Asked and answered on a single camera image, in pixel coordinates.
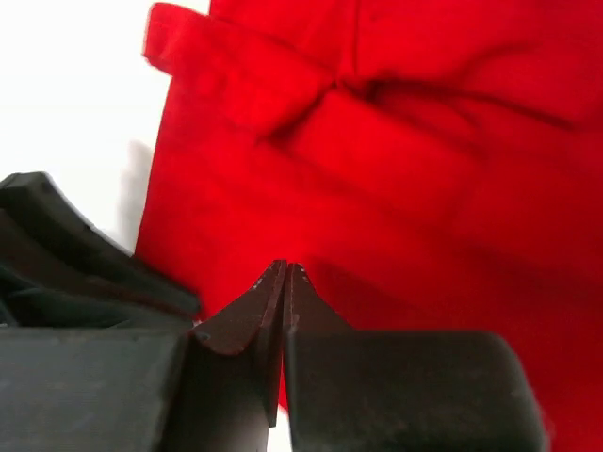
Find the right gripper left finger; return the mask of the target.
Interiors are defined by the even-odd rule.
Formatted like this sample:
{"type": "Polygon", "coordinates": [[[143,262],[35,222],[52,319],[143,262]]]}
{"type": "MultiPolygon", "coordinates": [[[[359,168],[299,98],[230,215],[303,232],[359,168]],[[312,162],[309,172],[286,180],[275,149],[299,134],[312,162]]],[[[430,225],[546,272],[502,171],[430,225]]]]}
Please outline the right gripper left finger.
{"type": "Polygon", "coordinates": [[[199,324],[125,300],[1,298],[5,451],[263,451],[286,264],[199,324]]]}

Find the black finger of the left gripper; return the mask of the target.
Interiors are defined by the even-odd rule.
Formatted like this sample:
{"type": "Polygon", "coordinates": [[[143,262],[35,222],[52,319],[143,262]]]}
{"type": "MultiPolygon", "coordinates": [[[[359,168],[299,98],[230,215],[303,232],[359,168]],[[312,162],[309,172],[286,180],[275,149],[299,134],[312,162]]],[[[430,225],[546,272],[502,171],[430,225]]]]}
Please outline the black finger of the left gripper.
{"type": "Polygon", "coordinates": [[[1,209],[28,237],[67,266],[143,295],[171,314],[194,319],[201,311],[194,292],[95,229],[47,173],[18,172],[2,180],[1,209]]]}

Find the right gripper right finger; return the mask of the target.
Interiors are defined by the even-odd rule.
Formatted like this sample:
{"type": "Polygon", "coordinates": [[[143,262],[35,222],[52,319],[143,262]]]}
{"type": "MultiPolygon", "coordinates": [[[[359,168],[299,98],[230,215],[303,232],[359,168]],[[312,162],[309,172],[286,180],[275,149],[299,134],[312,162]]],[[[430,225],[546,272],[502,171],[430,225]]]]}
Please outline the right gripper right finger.
{"type": "Polygon", "coordinates": [[[523,368],[485,331],[361,331],[293,264],[284,367],[296,451],[546,451],[523,368]]]}

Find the red t shirt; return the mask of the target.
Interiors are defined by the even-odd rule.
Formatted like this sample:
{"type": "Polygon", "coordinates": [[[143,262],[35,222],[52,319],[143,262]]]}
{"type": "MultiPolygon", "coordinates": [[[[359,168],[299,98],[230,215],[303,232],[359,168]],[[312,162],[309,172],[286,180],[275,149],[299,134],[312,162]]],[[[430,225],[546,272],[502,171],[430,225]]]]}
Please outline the red t shirt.
{"type": "Polygon", "coordinates": [[[485,329],[602,447],[598,1],[157,3],[136,254],[212,315],[272,261],[367,329],[485,329]]]}

